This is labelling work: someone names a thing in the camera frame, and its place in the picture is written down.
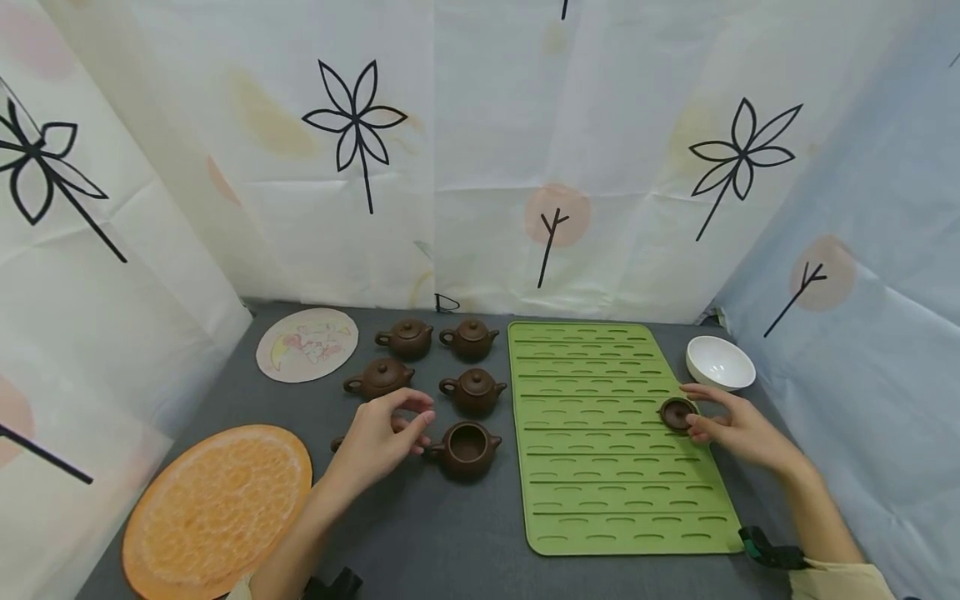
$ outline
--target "human hand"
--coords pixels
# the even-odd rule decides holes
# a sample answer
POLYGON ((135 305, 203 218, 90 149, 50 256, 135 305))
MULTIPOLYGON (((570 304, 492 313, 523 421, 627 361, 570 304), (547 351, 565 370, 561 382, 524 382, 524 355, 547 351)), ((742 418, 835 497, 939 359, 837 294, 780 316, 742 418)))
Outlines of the human hand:
POLYGON ((690 400, 716 402, 730 413, 709 419, 687 415, 687 434, 697 444, 718 442, 736 456, 787 475, 808 464, 804 454, 750 400, 699 383, 680 386, 690 400))
POLYGON ((361 404, 326 469, 325 486, 352 501, 393 471, 407 454, 423 454, 430 444, 423 431, 437 417, 432 408, 433 398, 409 388, 361 404), (419 414, 408 421, 395 415, 395 410, 419 414))

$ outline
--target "black clip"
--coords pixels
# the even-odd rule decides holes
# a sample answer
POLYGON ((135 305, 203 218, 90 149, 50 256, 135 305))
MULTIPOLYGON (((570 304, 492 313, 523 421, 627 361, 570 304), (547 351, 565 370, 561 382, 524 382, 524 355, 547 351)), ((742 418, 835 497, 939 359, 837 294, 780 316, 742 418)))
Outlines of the black clip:
POLYGON ((357 591, 362 585, 363 580, 345 567, 330 586, 325 586, 316 577, 311 577, 303 590, 302 600, 352 600, 357 597, 357 591))
POLYGON ((797 571, 810 568, 804 552, 797 546, 775 546, 759 527, 744 527, 739 531, 747 556, 763 566, 797 571))

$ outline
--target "green tray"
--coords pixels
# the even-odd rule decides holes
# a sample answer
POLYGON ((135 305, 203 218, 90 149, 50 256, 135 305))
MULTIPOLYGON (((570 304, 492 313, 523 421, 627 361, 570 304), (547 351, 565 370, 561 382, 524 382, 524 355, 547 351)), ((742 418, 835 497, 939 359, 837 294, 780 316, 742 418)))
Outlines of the green tray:
POLYGON ((658 410, 680 384, 643 325, 508 331, 527 541, 547 556, 741 552, 713 456, 658 410))

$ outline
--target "black stick drawing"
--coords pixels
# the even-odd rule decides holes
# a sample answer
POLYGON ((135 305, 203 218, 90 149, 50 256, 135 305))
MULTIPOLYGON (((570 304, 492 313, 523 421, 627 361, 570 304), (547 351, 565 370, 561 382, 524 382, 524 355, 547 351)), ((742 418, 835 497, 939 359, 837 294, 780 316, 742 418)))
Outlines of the black stick drawing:
POLYGON ((108 196, 93 181, 66 161, 77 140, 77 124, 53 121, 38 127, 34 118, 20 104, 13 91, 0 78, 0 90, 7 95, 7 116, 0 116, 0 173, 10 171, 10 192, 13 203, 31 226, 35 226, 53 205, 54 193, 59 191, 84 221, 92 228, 104 244, 110 248, 120 262, 127 262, 116 245, 107 237, 83 205, 77 200, 76 193, 94 200, 105 200, 108 196), (26 130, 20 124, 22 112, 31 127, 26 130), (43 198, 29 197, 21 193, 20 185, 25 180, 43 180, 45 193, 43 198))
POLYGON ((808 288, 811 283, 813 283, 814 281, 823 281, 827 279, 826 275, 820 275, 820 270, 823 268, 824 268, 824 263, 820 263, 819 265, 817 265, 817 268, 813 270, 813 273, 810 274, 810 277, 807 277, 806 274, 810 270, 810 263, 805 262, 804 276, 801 277, 800 279, 800 289, 797 290, 797 293, 793 295, 793 298, 790 299, 790 302, 788 302, 786 306, 783 307, 783 310, 781 310, 780 314, 777 316, 777 318, 773 321, 773 323, 767 329, 766 333, 763 334, 763 337, 767 337, 768 335, 770 335, 770 332, 774 330, 774 327, 777 326, 777 324, 780 322, 780 319, 782 319, 783 315, 786 314, 786 311, 790 310, 790 307, 793 306, 793 303, 796 302, 797 299, 799 299, 800 296, 804 294, 804 292, 806 291, 806 288, 808 288))
POLYGON ((796 156, 786 148, 780 146, 771 146, 770 144, 780 137, 780 134, 786 131, 786 128, 797 118, 797 114, 804 105, 796 105, 793 108, 781 112, 759 131, 756 129, 756 111, 754 105, 744 98, 740 101, 740 106, 733 116, 731 125, 731 141, 714 139, 706 142, 700 142, 690 146, 690 152, 709 162, 719 163, 700 178, 696 187, 693 188, 692 196, 706 194, 710 190, 720 188, 720 193, 713 201, 713 208, 704 221, 700 232, 697 233, 696 241, 704 236, 713 213, 717 206, 723 200, 723 195, 727 189, 733 186, 733 193, 737 198, 747 200, 747 194, 754 185, 755 167, 775 167, 786 162, 790 162, 796 156), (749 126, 750 132, 744 135, 744 126, 749 126))
POLYGON ((569 218, 570 215, 561 217, 560 209, 557 208, 557 211, 553 213, 553 225, 551 225, 547 223, 546 215, 543 213, 540 214, 540 220, 543 221, 543 226, 546 227, 546 232, 550 234, 550 237, 546 241, 546 250, 543 251, 543 265, 540 267, 540 280, 537 282, 537 289, 543 285, 543 274, 546 273, 546 260, 550 257, 550 247, 553 246, 553 236, 557 233, 557 226, 569 218))
POLYGON ((399 125, 406 120, 407 115, 393 107, 373 106, 378 79, 376 60, 372 60, 360 73, 352 93, 336 71, 322 60, 317 62, 320 64, 320 76, 324 79, 326 95, 336 109, 311 110, 303 115, 303 122, 325 132, 340 134, 337 142, 338 172, 349 167, 359 151, 360 164, 363 165, 363 182, 367 188, 367 206, 370 214, 373 214, 367 155, 383 164, 390 164, 387 147, 376 130, 399 125), (332 87, 331 78, 336 82, 332 87), (360 95, 361 91, 365 92, 365 96, 360 95))
POLYGON ((54 456, 54 455, 51 454, 50 452, 47 452, 46 450, 44 450, 44 449, 41 448, 40 446, 34 444, 33 442, 31 442, 31 441, 28 440, 27 438, 24 438, 23 436, 21 436, 20 434, 16 433, 16 432, 13 431, 12 429, 10 429, 10 428, 8 428, 8 427, 5 427, 5 426, 3 426, 2 424, 0 424, 0 439, 3 439, 3 438, 9 439, 11 442, 13 442, 14 444, 19 445, 19 446, 20 446, 21 448, 23 448, 24 450, 27 450, 27 451, 29 451, 29 452, 33 452, 36 456, 42 458, 43 460, 45 460, 46 462, 50 463, 50 464, 53 465, 54 467, 60 468, 60 469, 62 469, 63 471, 65 471, 66 473, 68 473, 68 474, 70 474, 70 475, 73 475, 74 477, 76 477, 77 479, 83 481, 83 482, 86 483, 87 485, 90 485, 90 484, 93 483, 93 478, 90 477, 89 475, 85 474, 84 472, 82 472, 81 470, 79 470, 79 469, 77 469, 77 468, 74 468, 74 467, 71 467, 70 465, 67 465, 64 461, 62 461, 61 459, 57 458, 56 456, 54 456))
POLYGON ((437 303, 437 312, 439 312, 439 313, 452 313, 452 312, 454 312, 455 310, 457 310, 458 308, 460 308, 460 302, 454 300, 454 299, 451 298, 450 296, 444 296, 443 294, 434 294, 434 295, 433 295, 433 300, 437 303), (454 307, 452 307, 452 308, 447 308, 446 306, 443 306, 443 303, 441 302, 441 300, 446 300, 446 301, 448 301, 448 302, 452 302, 452 303, 456 304, 456 306, 454 306, 454 307))

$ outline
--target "white bowl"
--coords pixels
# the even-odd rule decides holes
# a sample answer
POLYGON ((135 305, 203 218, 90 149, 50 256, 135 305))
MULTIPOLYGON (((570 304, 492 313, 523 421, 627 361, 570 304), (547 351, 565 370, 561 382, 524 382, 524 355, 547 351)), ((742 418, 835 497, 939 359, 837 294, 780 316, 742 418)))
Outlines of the white bowl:
POLYGON ((711 335, 693 338, 686 345, 686 367, 698 382, 727 392, 756 379, 754 361, 743 350, 711 335))

